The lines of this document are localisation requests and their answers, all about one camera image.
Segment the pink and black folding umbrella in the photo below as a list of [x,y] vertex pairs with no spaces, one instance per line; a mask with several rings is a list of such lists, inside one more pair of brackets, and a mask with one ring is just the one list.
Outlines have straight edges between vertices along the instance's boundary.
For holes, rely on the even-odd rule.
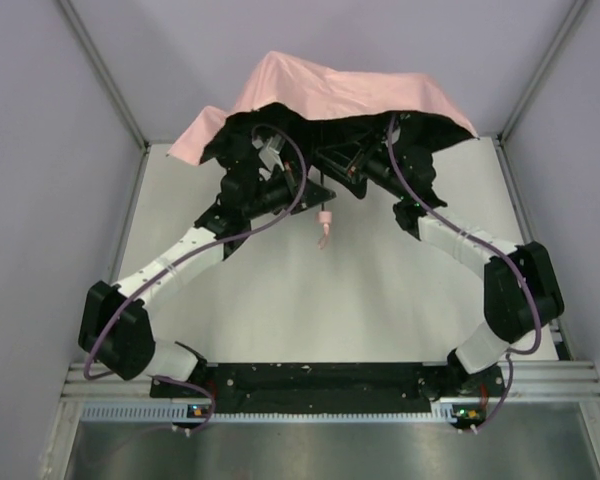
[[400,228],[444,251],[468,245],[469,232],[445,220],[445,202],[433,190],[435,152],[473,139],[467,117],[427,75],[341,72],[271,52],[255,67],[230,110],[202,109],[171,147],[171,154],[199,165],[216,161],[224,176],[272,175],[252,139],[280,134],[282,167],[293,174],[317,168],[317,151],[331,144],[379,141],[390,178],[363,178],[345,187],[363,198],[369,183],[396,198]]

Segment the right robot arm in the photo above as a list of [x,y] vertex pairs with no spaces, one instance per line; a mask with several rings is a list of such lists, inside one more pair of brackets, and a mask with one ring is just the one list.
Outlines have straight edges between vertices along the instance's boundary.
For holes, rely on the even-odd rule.
[[546,249],[524,243],[495,147],[378,151],[340,186],[330,250],[315,272],[341,318],[331,350],[418,361],[431,398],[480,386],[501,359],[553,359],[548,322],[564,305]]

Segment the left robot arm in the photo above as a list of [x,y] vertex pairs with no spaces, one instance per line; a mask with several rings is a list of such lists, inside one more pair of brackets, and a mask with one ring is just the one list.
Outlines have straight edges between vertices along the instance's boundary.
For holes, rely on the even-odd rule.
[[277,167],[270,178],[226,174],[214,203],[168,250],[137,272],[114,284],[99,281],[87,293],[78,343],[86,352],[84,376],[103,364],[123,380],[139,376],[185,381],[201,368],[203,358],[176,341],[155,338],[151,319],[197,276],[228,259],[256,234],[253,219],[269,213],[277,221],[334,199],[323,182],[290,166]]

